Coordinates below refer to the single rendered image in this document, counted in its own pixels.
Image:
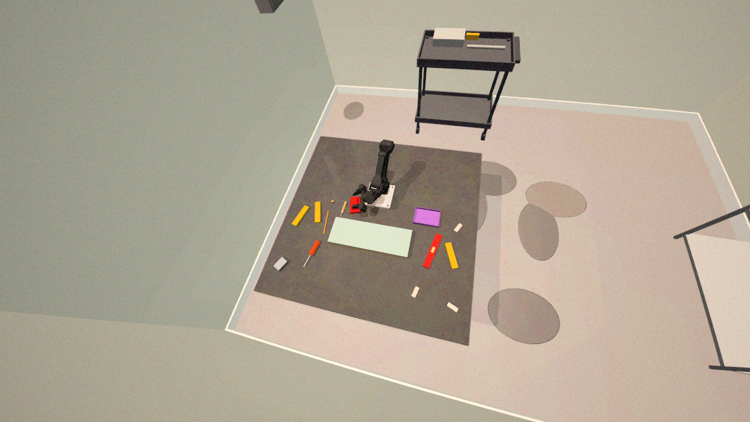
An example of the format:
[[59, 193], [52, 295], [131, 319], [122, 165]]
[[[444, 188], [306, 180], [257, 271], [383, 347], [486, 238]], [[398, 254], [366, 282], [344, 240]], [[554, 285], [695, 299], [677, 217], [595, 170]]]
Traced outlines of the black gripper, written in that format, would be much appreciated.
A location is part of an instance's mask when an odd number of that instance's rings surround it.
[[366, 202], [366, 196], [370, 194], [370, 190], [367, 190], [367, 187], [363, 184], [360, 184], [358, 189], [354, 191], [354, 195], [362, 194], [362, 203], [356, 204], [353, 206], [353, 208], [359, 208], [363, 213], [367, 211], [367, 206], [364, 204]]

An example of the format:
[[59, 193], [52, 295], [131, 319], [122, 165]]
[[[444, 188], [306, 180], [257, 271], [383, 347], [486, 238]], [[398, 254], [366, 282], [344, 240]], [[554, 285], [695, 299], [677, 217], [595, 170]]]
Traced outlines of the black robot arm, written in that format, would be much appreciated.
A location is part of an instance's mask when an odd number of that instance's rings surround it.
[[371, 184], [368, 189], [370, 190], [370, 194], [366, 196], [367, 204], [372, 204], [381, 195], [388, 194], [388, 189], [390, 188], [390, 182], [388, 182], [388, 179], [386, 177], [387, 166], [388, 166], [389, 156], [392, 153], [392, 150], [394, 149], [395, 145], [396, 144], [393, 141], [387, 141], [386, 139], [381, 141], [379, 145], [380, 151], [378, 154], [379, 158], [377, 161], [377, 170], [376, 170], [375, 176], [371, 180]]

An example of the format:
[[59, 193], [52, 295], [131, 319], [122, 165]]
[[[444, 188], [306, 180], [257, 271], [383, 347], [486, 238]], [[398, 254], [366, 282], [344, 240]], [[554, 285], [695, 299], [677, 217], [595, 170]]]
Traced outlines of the purple shallow tray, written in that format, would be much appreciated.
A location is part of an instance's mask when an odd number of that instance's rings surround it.
[[416, 207], [413, 224], [439, 228], [441, 210]]

